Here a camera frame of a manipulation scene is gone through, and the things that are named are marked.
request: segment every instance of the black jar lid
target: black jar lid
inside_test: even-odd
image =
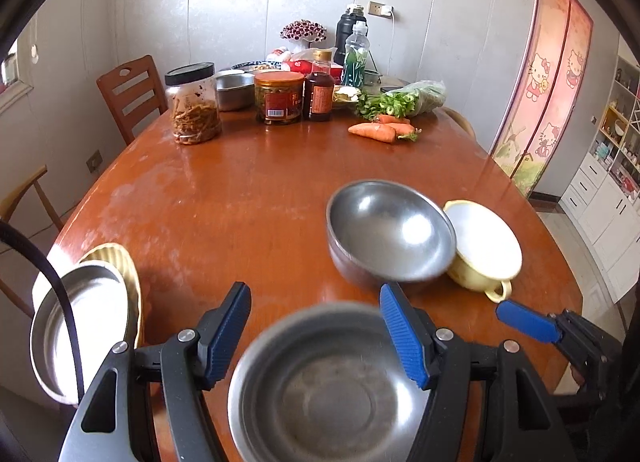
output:
[[[185,83],[210,78],[215,71],[216,68],[212,62],[185,65],[184,67],[174,68],[174,70],[167,72],[164,75],[164,83],[166,86],[184,85]]]

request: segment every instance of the round table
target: round table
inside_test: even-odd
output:
[[[162,343],[196,325],[207,309],[220,304],[234,281],[251,287],[251,316],[228,374],[206,393],[232,462],[240,457],[229,431],[226,395],[249,343],[275,321],[310,305],[337,299],[377,304],[377,293],[340,276],[327,248],[325,206],[348,182],[386,179],[407,184],[441,206],[469,199],[491,208],[522,246],[513,299],[545,314],[580,312],[577,283],[536,212],[492,158],[446,115],[418,116],[418,141],[393,145],[348,134],[354,117],[344,113],[328,123],[286,127],[258,124],[254,109],[223,113],[222,118],[219,138],[182,146],[174,143],[168,114],[160,116],[89,190],[49,258],[64,272],[94,246],[124,245],[140,276],[147,344]],[[46,290],[38,280],[36,308]],[[466,291],[446,276],[409,296],[437,326],[453,329],[466,341],[518,341],[547,388],[558,384],[566,360],[552,346],[498,322],[495,305],[486,296]],[[471,402],[477,407],[477,395]],[[154,409],[162,459],[175,460],[161,402]],[[473,435],[465,433],[462,452],[471,453],[473,443]]]

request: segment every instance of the jar of pickles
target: jar of pickles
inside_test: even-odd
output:
[[[255,74],[257,119],[266,125],[289,125],[302,119],[302,86],[299,72],[273,70]]]
[[[209,141],[222,132],[214,64],[187,65],[164,75],[175,140],[183,145]]]

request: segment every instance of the hello kitty door curtain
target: hello kitty door curtain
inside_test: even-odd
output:
[[[529,46],[492,156],[527,196],[580,90],[593,21],[577,0],[536,0]]]

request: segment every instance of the brown bottle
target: brown bottle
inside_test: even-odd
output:
[[[308,121],[329,121],[334,102],[334,78],[331,77],[330,49],[316,49],[311,73],[305,80],[302,117]]]

